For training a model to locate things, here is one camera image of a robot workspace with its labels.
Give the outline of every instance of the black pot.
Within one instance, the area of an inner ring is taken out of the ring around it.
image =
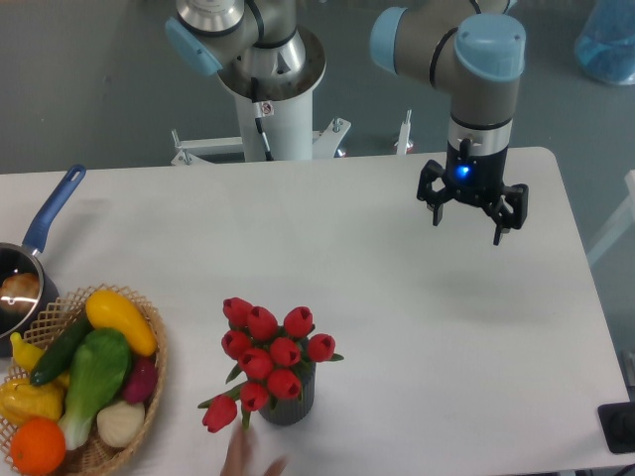
[[[289,426],[297,423],[309,414],[316,397],[316,363],[311,363],[310,370],[300,374],[302,383],[302,399],[279,400],[275,408],[271,410],[269,404],[258,412],[266,421]]]
[[[24,333],[58,296],[37,256],[44,251],[53,220],[86,174],[72,166],[33,219],[22,246],[0,243],[0,357],[12,354],[9,336]]]

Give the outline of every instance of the gray vase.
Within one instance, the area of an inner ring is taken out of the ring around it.
[[[300,375],[302,383],[302,400],[279,400],[276,407],[271,410],[269,404],[259,410],[260,415],[266,421],[289,426],[306,417],[314,405],[316,396],[316,363],[311,363],[311,369]]]

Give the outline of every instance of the tulip bouquet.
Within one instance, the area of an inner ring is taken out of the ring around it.
[[[245,373],[247,380],[198,405],[207,409],[202,424],[216,433],[238,415],[240,400],[242,424],[249,427],[252,412],[265,405],[275,410],[279,400],[302,400],[301,377],[317,362],[335,362],[343,357],[334,353],[335,340],[327,334],[310,334],[316,329],[311,311],[296,307],[283,325],[266,308],[254,306],[240,297],[226,299],[223,313],[229,331],[222,337],[225,353],[236,360],[225,384]]]

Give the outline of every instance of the red tulip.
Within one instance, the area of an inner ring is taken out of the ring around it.
[[[240,297],[233,297],[222,302],[222,312],[229,323],[236,327],[247,327],[247,315],[253,308],[249,302]]]
[[[278,332],[278,321],[274,314],[264,307],[256,306],[247,316],[247,327],[251,336],[262,342],[271,339]]]
[[[269,348],[271,358],[278,365],[291,367],[300,362],[300,349],[296,343],[287,337],[278,337]]]
[[[207,431],[216,433],[234,421],[238,415],[236,403],[226,395],[219,395],[211,401],[202,424],[207,426]]]
[[[274,361],[262,349],[247,349],[238,359],[238,366],[250,379],[265,380],[274,370]]]
[[[335,339],[328,334],[316,334],[309,340],[307,353],[314,362],[330,360],[335,352]]]
[[[291,370],[277,369],[267,379],[267,389],[278,399],[296,399],[302,384]]]
[[[285,317],[285,330],[292,337],[302,339],[309,335],[314,325],[314,315],[308,307],[296,307]]]
[[[240,402],[248,412],[258,412],[269,400],[269,392],[262,385],[247,382],[240,389]]]
[[[239,330],[230,330],[223,335],[222,348],[229,357],[238,360],[242,353],[252,347],[251,339]]]

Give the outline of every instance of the yellow squash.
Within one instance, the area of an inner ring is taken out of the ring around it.
[[[86,315],[95,329],[110,327],[121,332],[136,354],[150,357],[157,350],[157,338],[150,324],[130,299],[115,291],[95,291],[86,300]]]
[[[13,347],[13,360],[24,370],[31,373],[44,354],[44,350],[29,342],[25,342],[19,332],[12,333],[10,339]],[[63,372],[56,378],[56,382],[67,389],[70,383],[68,372]]]
[[[29,379],[13,379],[0,386],[0,415],[16,426],[33,417],[58,421],[64,407],[64,390],[57,384],[34,387]]]

